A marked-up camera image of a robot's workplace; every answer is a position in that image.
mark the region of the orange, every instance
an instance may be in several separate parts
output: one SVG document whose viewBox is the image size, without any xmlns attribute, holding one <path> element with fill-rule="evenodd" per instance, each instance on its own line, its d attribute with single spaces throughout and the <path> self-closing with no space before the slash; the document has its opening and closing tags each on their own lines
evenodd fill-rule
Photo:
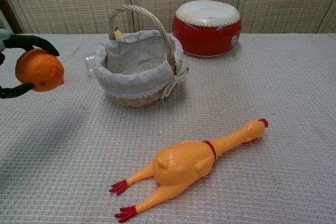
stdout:
<svg viewBox="0 0 336 224">
<path fill-rule="evenodd" d="M 34 91 L 45 92 L 63 83 L 64 68 L 58 58 L 47 51 L 32 49 L 17 60 L 15 76 L 21 83 L 34 84 Z"/>
</svg>

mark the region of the red drum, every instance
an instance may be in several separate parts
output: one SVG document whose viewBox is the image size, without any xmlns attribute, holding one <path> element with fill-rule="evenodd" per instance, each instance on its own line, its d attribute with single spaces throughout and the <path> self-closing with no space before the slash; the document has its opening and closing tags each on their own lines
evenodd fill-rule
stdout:
<svg viewBox="0 0 336 224">
<path fill-rule="evenodd" d="M 197 0 L 180 6 L 173 18 L 173 35 L 185 53 L 215 57 L 233 49 L 240 37 L 242 21 L 232 5 Z"/>
</svg>

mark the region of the basket handle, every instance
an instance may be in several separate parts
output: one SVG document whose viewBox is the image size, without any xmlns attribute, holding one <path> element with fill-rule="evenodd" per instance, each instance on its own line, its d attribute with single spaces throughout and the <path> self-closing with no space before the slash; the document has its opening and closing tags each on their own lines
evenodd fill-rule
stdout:
<svg viewBox="0 0 336 224">
<path fill-rule="evenodd" d="M 163 25 L 161 24 L 161 22 L 158 20 L 158 18 L 156 18 L 152 13 L 150 13 L 148 10 L 146 10 L 145 8 L 142 8 L 140 6 L 136 6 L 136 5 L 122 5 L 117 7 L 111 14 L 110 16 L 110 40 L 115 40 L 116 36 L 114 35 L 114 29 L 113 29 L 113 22 L 114 19 L 116 17 L 116 15 L 124 10 L 133 10 L 136 11 L 138 13 L 143 14 L 144 16 L 146 16 L 147 18 L 149 18 L 151 21 L 153 21 L 157 27 L 157 29 L 159 30 L 160 34 L 162 35 L 166 48 L 167 48 L 167 61 L 169 62 L 170 66 L 173 69 L 174 74 L 176 74 L 176 61 L 175 61 L 175 56 L 174 53 L 172 52 L 172 44 L 171 41 L 168 37 L 168 34 L 166 32 L 166 30 L 164 29 Z"/>
</svg>

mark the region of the table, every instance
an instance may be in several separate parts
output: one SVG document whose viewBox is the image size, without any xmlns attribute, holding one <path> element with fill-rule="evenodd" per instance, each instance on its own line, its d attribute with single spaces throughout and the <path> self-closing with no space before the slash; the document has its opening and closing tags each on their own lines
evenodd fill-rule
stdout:
<svg viewBox="0 0 336 224">
<path fill-rule="evenodd" d="M 110 100 L 83 54 L 108 35 L 39 35 L 60 52 L 65 83 L 1 101 L 0 222 L 118 223 L 152 194 L 146 179 L 122 195 L 111 184 L 163 147 L 269 121 L 263 138 L 225 153 L 180 196 L 128 223 L 336 223 L 336 36 L 242 34 L 225 56 L 185 56 L 190 71 L 146 109 Z M 6 49 L 2 87 L 18 84 L 21 49 Z"/>
</svg>

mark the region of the drum head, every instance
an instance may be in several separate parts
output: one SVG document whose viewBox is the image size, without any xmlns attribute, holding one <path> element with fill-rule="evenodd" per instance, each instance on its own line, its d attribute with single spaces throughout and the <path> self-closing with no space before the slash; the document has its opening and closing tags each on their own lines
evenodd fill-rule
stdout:
<svg viewBox="0 0 336 224">
<path fill-rule="evenodd" d="M 240 20 L 234 6 L 212 0 L 187 2 L 176 10 L 175 16 L 188 24 L 208 27 L 232 25 Z"/>
</svg>

